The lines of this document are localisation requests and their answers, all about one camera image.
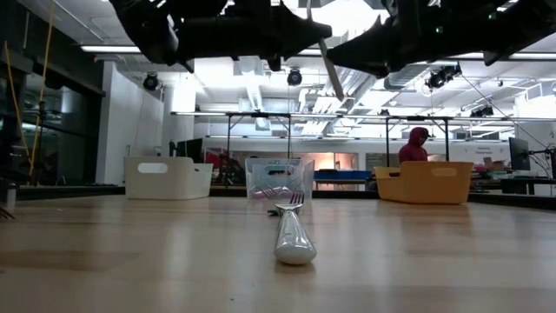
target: person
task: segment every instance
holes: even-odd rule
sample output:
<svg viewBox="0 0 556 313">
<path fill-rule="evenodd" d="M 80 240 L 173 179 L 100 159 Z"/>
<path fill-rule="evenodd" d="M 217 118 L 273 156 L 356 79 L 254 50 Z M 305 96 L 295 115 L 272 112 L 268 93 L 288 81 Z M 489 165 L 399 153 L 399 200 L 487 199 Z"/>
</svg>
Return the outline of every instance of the person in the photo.
<svg viewBox="0 0 556 313">
<path fill-rule="evenodd" d="M 427 161 L 427 151 L 423 149 L 423 144 L 429 137 L 426 128 L 412 129 L 409 133 L 409 141 L 398 152 L 400 165 L 406 161 Z"/>
</svg>

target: desk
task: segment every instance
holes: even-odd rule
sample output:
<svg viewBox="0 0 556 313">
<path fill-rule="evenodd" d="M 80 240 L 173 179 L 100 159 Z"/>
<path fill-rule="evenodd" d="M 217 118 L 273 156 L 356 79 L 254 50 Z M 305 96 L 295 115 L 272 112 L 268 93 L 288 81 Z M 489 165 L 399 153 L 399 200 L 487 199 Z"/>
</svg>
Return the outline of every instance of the desk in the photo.
<svg viewBox="0 0 556 313">
<path fill-rule="evenodd" d="M 319 189 L 319 184 L 329 183 L 329 184 L 364 184 L 365 190 L 367 189 L 367 179 L 315 179 L 314 184 L 316 189 Z"/>
<path fill-rule="evenodd" d="M 500 179 L 500 186 L 502 188 L 502 193 L 505 194 L 534 195 L 536 184 L 556 185 L 556 179 L 549 179 L 549 178 Z"/>
</svg>

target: table surface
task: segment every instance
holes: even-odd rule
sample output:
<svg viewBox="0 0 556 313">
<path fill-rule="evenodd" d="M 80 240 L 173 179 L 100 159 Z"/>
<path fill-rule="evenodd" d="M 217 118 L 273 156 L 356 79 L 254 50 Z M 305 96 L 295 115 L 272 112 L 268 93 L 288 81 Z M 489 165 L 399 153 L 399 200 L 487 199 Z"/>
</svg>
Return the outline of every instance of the table surface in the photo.
<svg viewBox="0 0 556 313">
<path fill-rule="evenodd" d="M 556 215 L 470 203 L 315 200 L 312 264 L 275 262 L 244 198 L 18 203 L 0 221 L 2 312 L 553 313 Z"/>
</svg>

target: ceiling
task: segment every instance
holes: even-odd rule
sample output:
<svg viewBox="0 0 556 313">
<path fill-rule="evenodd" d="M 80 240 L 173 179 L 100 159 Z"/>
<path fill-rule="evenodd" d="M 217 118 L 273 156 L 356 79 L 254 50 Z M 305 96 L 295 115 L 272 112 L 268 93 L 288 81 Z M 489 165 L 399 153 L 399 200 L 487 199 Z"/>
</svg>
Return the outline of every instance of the ceiling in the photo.
<svg viewBox="0 0 556 313">
<path fill-rule="evenodd" d="M 19 1 L 38 16 L 45 19 L 48 16 L 50 0 Z M 301 2 L 303 1 L 284 1 L 296 15 L 305 17 L 307 12 L 300 6 Z M 361 34 L 376 18 L 381 17 L 383 21 L 387 17 L 385 10 L 377 9 L 377 3 L 380 1 L 320 0 L 319 3 L 323 5 L 317 5 L 320 8 L 313 9 L 314 20 L 333 27 L 334 37 L 327 40 L 328 47 Z M 112 5 L 103 0 L 56 0 L 56 27 L 81 44 L 133 44 L 120 25 Z M 526 50 L 556 51 L 556 37 L 548 37 Z M 112 56 L 109 59 L 116 61 L 120 71 L 135 77 L 137 81 L 141 81 L 146 72 L 157 71 L 159 78 L 166 85 L 172 85 L 179 79 L 180 73 L 184 72 L 180 65 L 170 68 L 166 65 L 151 64 L 143 56 Z M 527 87 L 537 84 L 538 81 L 556 79 L 556 63 L 498 62 L 486 67 L 482 62 L 461 62 L 460 65 L 465 78 L 456 78 L 431 97 L 421 91 L 423 78 L 426 78 L 431 70 L 435 70 L 434 67 L 413 68 L 413 72 L 408 72 L 403 77 L 406 83 L 398 86 L 396 90 L 384 90 L 381 81 L 377 82 L 367 74 L 336 68 L 341 77 L 343 75 L 341 80 L 344 90 L 352 91 L 348 94 L 350 100 L 321 108 L 319 112 L 334 113 L 331 110 L 345 110 L 353 114 L 372 114 L 386 108 L 392 115 L 403 116 L 431 112 L 437 116 L 468 114 L 461 113 L 461 108 L 470 110 L 487 103 L 485 97 L 490 97 L 506 114 L 512 114 L 514 98 Z M 297 101 L 300 99 L 300 93 L 305 94 L 308 90 L 317 92 L 316 97 L 332 95 L 328 73 L 320 57 L 292 57 L 283 63 L 282 71 L 276 73 L 269 71 L 266 64 L 262 67 L 262 71 L 259 72 L 261 77 L 256 83 L 261 99 Z M 299 68 L 303 75 L 303 83 L 298 87 L 289 87 L 286 82 L 292 68 Z M 235 71 L 234 62 L 230 58 L 195 60 L 195 79 L 200 86 L 197 104 L 204 110 L 221 108 L 226 103 L 238 104 L 239 98 L 252 96 L 248 95 L 245 79 L 241 74 L 238 75 L 237 69 Z M 304 107 L 304 110 L 307 108 L 310 110 L 311 106 Z"/>
</svg>

